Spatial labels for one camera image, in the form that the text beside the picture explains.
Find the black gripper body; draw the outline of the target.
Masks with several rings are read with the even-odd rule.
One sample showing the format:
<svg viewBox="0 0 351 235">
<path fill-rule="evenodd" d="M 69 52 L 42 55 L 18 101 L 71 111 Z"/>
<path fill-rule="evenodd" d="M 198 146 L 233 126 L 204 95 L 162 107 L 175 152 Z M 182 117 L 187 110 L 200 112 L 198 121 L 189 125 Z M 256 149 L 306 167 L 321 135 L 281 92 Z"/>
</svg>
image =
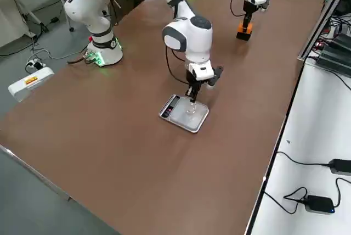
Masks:
<svg viewBox="0 0 351 235">
<path fill-rule="evenodd" d="M 249 1 L 244 1 L 243 11 L 246 15 L 253 14 L 259 9 L 259 7 Z"/>
<path fill-rule="evenodd" d="M 195 75 L 192 74 L 190 71 L 186 71 L 186 81 L 189 84 L 189 86 L 193 88 L 200 88 L 201 85 L 206 82 L 206 80 L 197 80 Z"/>
</svg>

